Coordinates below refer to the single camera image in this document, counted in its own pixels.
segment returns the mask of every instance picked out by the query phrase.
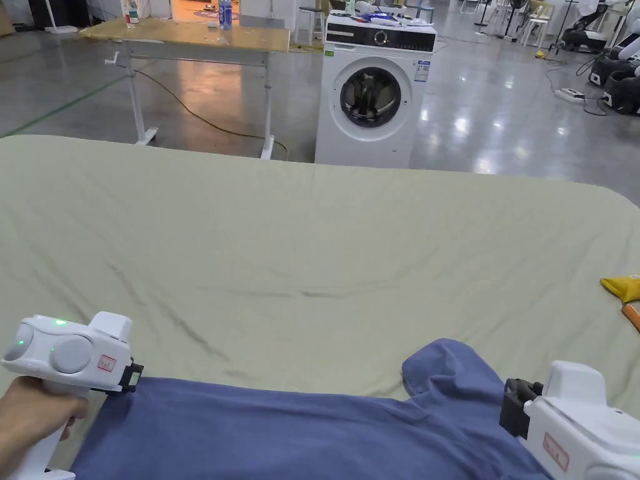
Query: reflective floor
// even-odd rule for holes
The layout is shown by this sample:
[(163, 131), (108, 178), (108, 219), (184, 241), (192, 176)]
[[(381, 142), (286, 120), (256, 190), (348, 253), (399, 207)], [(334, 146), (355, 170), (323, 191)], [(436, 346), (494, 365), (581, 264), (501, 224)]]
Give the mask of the reflective floor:
[[(553, 66), (534, 58), (536, 48), (477, 36), (473, 17), (433, 4), (436, 28), (449, 40), (436, 45), (413, 168), (574, 180), (613, 189), (640, 205), (640, 118), (612, 111), (592, 116), (581, 105), (558, 99), (545, 77)], [(0, 39), (0, 135), (132, 143), (136, 133), (127, 83), (121, 69), (104, 64), (115, 49), (45, 33)], [(322, 58), (296, 53), (275, 62), (273, 130), (293, 161), (313, 161)], [(589, 57), (563, 53), (560, 58), (569, 65), (548, 73), (554, 88), (599, 94), (586, 75), (575, 75)], [(169, 60), (136, 65), (213, 123), (262, 134), (261, 68)], [(159, 127), (156, 145), (258, 156), (261, 140), (217, 131), (148, 79), (139, 76), (136, 84), (147, 125)], [(599, 111), (592, 102), (588, 109)], [(274, 157), (285, 156), (276, 146)]]

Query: red label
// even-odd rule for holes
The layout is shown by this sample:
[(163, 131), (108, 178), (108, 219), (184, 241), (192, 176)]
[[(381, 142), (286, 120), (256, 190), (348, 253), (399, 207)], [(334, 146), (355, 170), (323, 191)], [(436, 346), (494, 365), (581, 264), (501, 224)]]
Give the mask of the red label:
[(542, 440), (542, 446), (547, 453), (551, 455), (551, 458), (556, 461), (558, 467), (560, 467), (563, 472), (566, 472), (569, 468), (569, 455), (547, 432), (545, 432), (545, 437)]
[(102, 355), (100, 360), (98, 360), (98, 368), (100, 370), (105, 370), (107, 372), (113, 372), (113, 369), (116, 367), (116, 359), (111, 358), (110, 356)]

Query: washing machine control panel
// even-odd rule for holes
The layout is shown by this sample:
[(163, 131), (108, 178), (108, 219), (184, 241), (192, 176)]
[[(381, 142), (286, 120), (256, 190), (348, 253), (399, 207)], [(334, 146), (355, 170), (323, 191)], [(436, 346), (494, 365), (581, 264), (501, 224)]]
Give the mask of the washing machine control panel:
[(329, 22), (326, 41), (399, 50), (433, 52), (436, 33), (410, 28), (380, 28), (375, 24), (337, 24)]

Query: hand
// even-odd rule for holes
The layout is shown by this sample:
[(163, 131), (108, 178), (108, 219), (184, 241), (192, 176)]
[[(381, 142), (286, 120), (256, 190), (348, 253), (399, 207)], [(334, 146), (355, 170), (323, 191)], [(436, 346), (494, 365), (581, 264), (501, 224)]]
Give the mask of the hand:
[(18, 377), (0, 398), (0, 478), (16, 468), (27, 450), (67, 424), (62, 440), (69, 436), (75, 418), (87, 413), (86, 398), (52, 395), (42, 380)]

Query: yellow cloth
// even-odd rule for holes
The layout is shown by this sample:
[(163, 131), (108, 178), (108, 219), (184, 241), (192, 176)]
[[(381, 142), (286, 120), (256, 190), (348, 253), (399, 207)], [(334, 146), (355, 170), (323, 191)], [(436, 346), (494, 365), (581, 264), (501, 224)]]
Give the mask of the yellow cloth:
[(640, 300), (640, 275), (601, 278), (600, 285), (622, 300), (622, 303)]

